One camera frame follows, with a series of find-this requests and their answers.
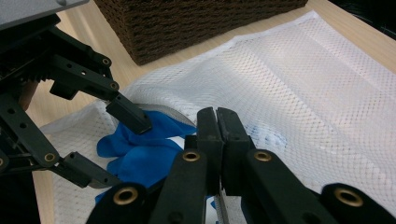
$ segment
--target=table surface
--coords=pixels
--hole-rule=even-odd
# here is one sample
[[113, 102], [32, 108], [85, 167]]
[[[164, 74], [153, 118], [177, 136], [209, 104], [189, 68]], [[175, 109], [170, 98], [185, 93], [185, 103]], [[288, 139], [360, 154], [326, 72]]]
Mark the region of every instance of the table surface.
[[[396, 41], [359, 21], [327, 0], [309, 0], [305, 7], [231, 30], [226, 34], [213, 37], [201, 44], [142, 66], [136, 65], [132, 61], [93, 1], [58, 13], [61, 18], [58, 27], [82, 43], [91, 46], [95, 51], [109, 57], [113, 62], [111, 66], [113, 77], [120, 84], [122, 90], [136, 78], [142, 77], [154, 69], [181, 63], [221, 45], [236, 35], [257, 33], [295, 20], [310, 10], [315, 10], [337, 32], [396, 74]], [[40, 83], [27, 111], [37, 126], [42, 126], [76, 112], [95, 100], [95, 98], [83, 92], [79, 92], [72, 101], [53, 96], [50, 94], [51, 84], [52, 81], [50, 80]], [[47, 171], [34, 172], [34, 179], [41, 221], [43, 224], [54, 223], [51, 173]]]

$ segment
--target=wicker basket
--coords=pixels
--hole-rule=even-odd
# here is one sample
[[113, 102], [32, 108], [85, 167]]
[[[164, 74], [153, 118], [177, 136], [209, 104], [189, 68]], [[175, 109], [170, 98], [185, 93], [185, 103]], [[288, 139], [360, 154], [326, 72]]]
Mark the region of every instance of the wicker basket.
[[307, 0], [94, 0], [137, 64], [254, 21], [303, 7]]

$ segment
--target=white mesh laundry bag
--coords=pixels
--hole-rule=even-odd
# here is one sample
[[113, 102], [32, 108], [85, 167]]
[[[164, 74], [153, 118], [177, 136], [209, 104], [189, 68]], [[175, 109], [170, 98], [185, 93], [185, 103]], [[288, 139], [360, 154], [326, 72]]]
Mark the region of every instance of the white mesh laundry bag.
[[[396, 76], [315, 12], [151, 72], [123, 93], [185, 122], [196, 123], [208, 106], [234, 110], [256, 147], [275, 152], [308, 188], [348, 184], [396, 216]], [[60, 151], [95, 151], [94, 142], [116, 127], [100, 104], [78, 112], [97, 116], [73, 115], [42, 130]], [[81, 138], [81, 129], [92, 137]], [[78, 195], [78, 188], [56, 175], [54, 181], [57, 223], [79, 223], [73, 217], [87, 217], [93, 198], [90, 205], [73, 201], [64, 195]], [[77, 215], [76, 202], [84, 203]]]

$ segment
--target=mesh bag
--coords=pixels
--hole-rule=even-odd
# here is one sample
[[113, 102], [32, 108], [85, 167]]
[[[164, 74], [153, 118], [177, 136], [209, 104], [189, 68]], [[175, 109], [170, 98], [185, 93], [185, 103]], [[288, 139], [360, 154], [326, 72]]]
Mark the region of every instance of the mesh bag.
[[[256, 147], [275, 152], [308, 188], [345, 183], [396, 216], [396, 76], [315, 12], [151, 72], [123, 93], [188, 123], [202, 108], [230, 108]], [[61, 155], [77, 150], [104, 165], [92, 152], [115, 127], [96, 102], [42, 130]], [[94, 203], [79, 195], [97, 193], [57, 175], [54, 192], [57, 223], [82, 223]]]
[[307, 0], [94, 0], [137, 64], [303, 7]]

